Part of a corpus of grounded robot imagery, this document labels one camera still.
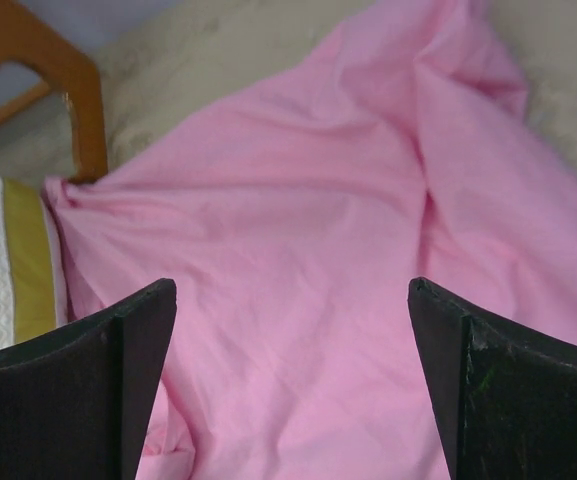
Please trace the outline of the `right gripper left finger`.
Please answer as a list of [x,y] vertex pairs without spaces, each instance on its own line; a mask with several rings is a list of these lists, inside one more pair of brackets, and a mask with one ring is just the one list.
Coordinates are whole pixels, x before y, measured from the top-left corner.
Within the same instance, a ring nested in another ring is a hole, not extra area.
[[0,479],[133,479],[176,316],[160,279],[0,350]]

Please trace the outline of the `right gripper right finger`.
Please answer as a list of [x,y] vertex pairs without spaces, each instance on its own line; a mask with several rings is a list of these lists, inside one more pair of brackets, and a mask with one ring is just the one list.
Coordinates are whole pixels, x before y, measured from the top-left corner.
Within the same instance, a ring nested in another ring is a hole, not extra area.
[[408,310],[453,479],[577,479],[577,346],[425,279]]

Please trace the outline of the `yellow white pillow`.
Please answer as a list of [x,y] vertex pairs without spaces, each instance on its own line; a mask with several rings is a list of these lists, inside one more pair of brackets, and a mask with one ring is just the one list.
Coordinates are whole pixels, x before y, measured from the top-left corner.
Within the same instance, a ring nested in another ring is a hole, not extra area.
[[0,349],[68,322],[57,226],[41,194],[0,176]]

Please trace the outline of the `pink pillowcase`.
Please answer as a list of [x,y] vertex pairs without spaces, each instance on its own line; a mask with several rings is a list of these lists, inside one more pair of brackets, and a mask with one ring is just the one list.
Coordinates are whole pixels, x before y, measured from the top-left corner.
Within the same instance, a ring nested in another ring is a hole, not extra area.
[[487,10],[380,1],[98,182],[46,182],[76,318],[177,285],[139,478],[446,478],[418,276],[577,344],[577,178]]

